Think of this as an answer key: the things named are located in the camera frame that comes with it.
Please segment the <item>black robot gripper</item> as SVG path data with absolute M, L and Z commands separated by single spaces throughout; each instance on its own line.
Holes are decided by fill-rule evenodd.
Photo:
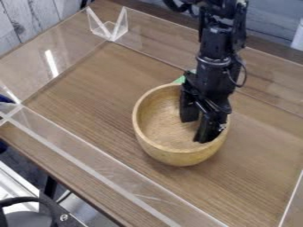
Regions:
M 240 70 L 238 59 L 231 59 L 223 66 L 199 61 L 194 79 L 182 84 L 182 122 L 200 121 L 194 142 L 214 141 L 224 130 L 227 116 L 232 113 L 230 96 L 240 87 Z

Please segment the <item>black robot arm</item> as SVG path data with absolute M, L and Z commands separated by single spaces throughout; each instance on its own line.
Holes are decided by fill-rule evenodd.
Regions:
M 232 112 L 228 97 L 246 85 L 247 69 L 238 52 L 246 47 L 248 0 L 163 0 L 174 12 L 192 12 L 199 18 L 196 69 L 183 74 L 180 119 L 199 121 L 194 141 L 216 139 Z

